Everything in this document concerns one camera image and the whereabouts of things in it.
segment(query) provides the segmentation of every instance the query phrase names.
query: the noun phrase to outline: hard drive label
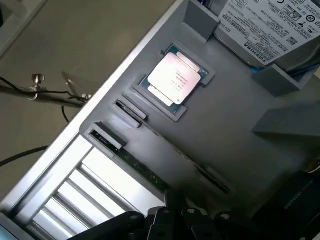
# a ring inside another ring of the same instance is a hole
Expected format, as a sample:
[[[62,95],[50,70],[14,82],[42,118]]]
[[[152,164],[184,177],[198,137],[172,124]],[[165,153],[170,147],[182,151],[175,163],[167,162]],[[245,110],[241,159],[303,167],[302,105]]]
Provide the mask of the hard drive label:
[[[320,36],[320,0],[228,0],[219,28],[268,65]]]

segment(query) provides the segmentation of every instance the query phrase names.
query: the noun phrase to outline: gray plastic case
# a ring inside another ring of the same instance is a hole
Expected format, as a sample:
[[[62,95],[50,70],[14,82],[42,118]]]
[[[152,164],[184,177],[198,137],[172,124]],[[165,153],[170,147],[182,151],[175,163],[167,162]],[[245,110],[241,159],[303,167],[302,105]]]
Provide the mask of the gray plastic case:
[[[180,4],[85,120],[80,133],[108,156],[108,149],[90,137],[92,125],[102,123],[123,141],[121,148],[170,186],[215,206],[253,208],[288,169],[300,169],[306,153],[299,147],[274,146],[252,133],[252,128],[268,109],[319,100],[320,94],[310,86],[305,94],[271,96],[252,80],[250,67],[233,52],[214,37],[206,41],[184,22],[188,6],[203,7],[188,0]],[[168,114],[137,88],[172,44],[215,72],[207,85],[198,86],[189,96],[178,116]],[[122,98],[133,105],[129,109],[135,117],[115,109]],[[215,180],[230,194],[215,186]]]

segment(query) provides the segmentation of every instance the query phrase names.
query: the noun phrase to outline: hard drive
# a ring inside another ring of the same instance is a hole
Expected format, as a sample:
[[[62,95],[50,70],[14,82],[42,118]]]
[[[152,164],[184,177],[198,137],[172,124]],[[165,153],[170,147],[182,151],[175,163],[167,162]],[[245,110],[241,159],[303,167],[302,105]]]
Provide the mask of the hard drive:
[[[319,0],[212,0],[214,35],[247,64],[286,72],[320,63]]]

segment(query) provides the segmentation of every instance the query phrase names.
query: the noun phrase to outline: floor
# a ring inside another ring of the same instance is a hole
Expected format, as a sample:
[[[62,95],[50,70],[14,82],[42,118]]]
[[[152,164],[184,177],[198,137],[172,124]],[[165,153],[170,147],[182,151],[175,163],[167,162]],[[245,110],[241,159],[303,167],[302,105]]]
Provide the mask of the floor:
[[[61,72],[94,93],[173,0],[48,0],[0,59],[0,76],[29,87],[31,75],[46,75],[44,87],[65,91]],[[78,109],[66,108],[70,119]],[[61,107],[0,94],[0,159],[49,145],[66,127]],[[0,168],[0,201],[41,153]]]

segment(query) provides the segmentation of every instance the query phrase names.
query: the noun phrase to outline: gray plastic block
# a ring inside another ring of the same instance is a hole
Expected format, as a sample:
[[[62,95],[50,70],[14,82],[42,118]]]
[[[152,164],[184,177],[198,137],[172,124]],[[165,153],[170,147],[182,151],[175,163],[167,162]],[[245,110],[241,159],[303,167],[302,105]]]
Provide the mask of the gray plastic block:
[[[259,134],[320,137],[320,102],[268,110],[254,127]]]
[[[220,23],[219,17],[197,1],[189,1],[184,22],[201,35],[206,41]]]
[[[274,97],[300,91],[312,78],[310,71],[303,77],[293,79],[276,64],[273,64],[252,76],[253,80],[268,90]]]

